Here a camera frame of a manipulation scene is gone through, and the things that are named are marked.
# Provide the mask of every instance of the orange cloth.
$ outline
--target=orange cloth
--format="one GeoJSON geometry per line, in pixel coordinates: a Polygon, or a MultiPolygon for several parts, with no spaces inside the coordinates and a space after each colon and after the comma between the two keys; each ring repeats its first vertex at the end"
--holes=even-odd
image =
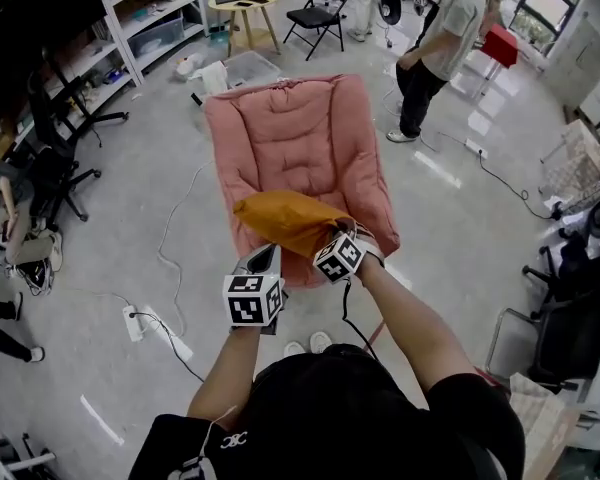
{"type": "Polygon", "coordinates": [[[346,213],[290,190],[256,193],[238,201],[233,214],[265,240],[309,259],[334,231],[354,226],[346,213]]]}

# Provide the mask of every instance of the pink armchair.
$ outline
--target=pink armchair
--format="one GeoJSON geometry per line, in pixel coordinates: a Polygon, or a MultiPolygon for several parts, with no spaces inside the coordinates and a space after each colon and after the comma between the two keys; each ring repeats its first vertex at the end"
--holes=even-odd
{"type": "MultiPolygon", "coordinates": [[[[357,75],[279,82],[207,100],[216,167],[240,256],[265,242],[233,215],[255,192],[293,190],[364,224],[385,256],[400,247],[377,153],[369,101],[357,75]]],[[[311,261],[283,251],[292,287],[324,282],[311,261]]]]}

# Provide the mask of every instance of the wooden table leg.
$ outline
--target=wooden table leg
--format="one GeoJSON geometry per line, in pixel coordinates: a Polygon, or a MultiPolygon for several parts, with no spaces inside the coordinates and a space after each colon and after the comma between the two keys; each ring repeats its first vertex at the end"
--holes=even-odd
{"type": "Polygon", "coordinates": [[[233,40],[233,29],[236,24],[236,13],[233,11],[231,13],[231,21],[229,22],[229,57],[231,57],[231,41],[233,40]]]}
{"type": "Polygon", "coordinates": [[[242,19],[244,20],[244,27],[247,29],[247,39],[249,40],[249,49],[255,50],[253,46],[253,36],[251,35],[251,26],[249,25],[249,16],[247,11],[242,11],[242,19]]]}
{"type": "Polygon", "coordinates": [[[269,14],[267,14],[267,9],[265,9],[264,7],[261,7],[261,9],[262,14],[264,15],[264,19],[267,22],[267,27],[269,27],[269,33],[271,34],[271,39],[273,39],[273,44],[276,47],[278,55],[280,55],[280,45],[278,44],[278,38],[276,37],[276,33],[273,30],[273,27],[271,26],[271,20],[269,19],[269,14]]]}

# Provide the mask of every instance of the black folding chair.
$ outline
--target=black folding chair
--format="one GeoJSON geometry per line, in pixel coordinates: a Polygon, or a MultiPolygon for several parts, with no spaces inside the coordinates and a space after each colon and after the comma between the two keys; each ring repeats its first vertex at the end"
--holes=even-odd
{"type": "Polygon", "coordinates": [[[316,7],[313,3],[313,0],[309,0],[307,2],[307,5],[305,5],[302,9],[298,9],[297,11],[289,11],[287,13],[287,18],[293,21],[293,26],[291,27],[291,30],[289,30],[287,37],[284,38],[284,42],[287,42],[287,39],[289,39],[289,36],[292,33],[297,35],[309,46],[312,46],[311,51],[309,52],[309,55],[306,58],[306,60],[309,60],[311,58],[311,55],[313,55],[313,52],[315,51],[316,47],[320,44],[320,41],[322,41],[324,35],[327,32],[329,32],[331,35],[334,35],[338,39],[340,39],[340,48],[342,49],[342,51],[344,51],[344,42],[342,41],[342,26],[340,24],[340,11],[344,7],[344,4],[347,3],[347,0],[340,0],[340,2],[340,7],[335,12],[335,14],[331,14],[330,12],[326,11],[325,9],[322,9],[321,7],[316,7]],[[320,34],[318,42],[316,44],[313,44],[307,41],[297,32],[293,31],[293,29],[296,28],[296,25],[300,25],[302,28],[307,30],[316,29],[318,33],[320,32],[321,28],[324,28],[324,30],[322,31],[322,34],[320,34]],[[338,25],[338,31],[340,32],[340,35],[335,34],[331,30],[329,30],[329,27],[333,25],[338,25]]]}

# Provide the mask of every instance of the large black monitor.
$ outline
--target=large black monitor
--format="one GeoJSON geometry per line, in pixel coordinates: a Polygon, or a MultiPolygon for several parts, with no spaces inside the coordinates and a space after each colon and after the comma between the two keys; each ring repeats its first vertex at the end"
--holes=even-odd
{"type": "Polygon", "coordinates": [[[104,16],[101,0],[0,0],[0,118],[22,107],[43,48],[60,48],[104,16]]]}

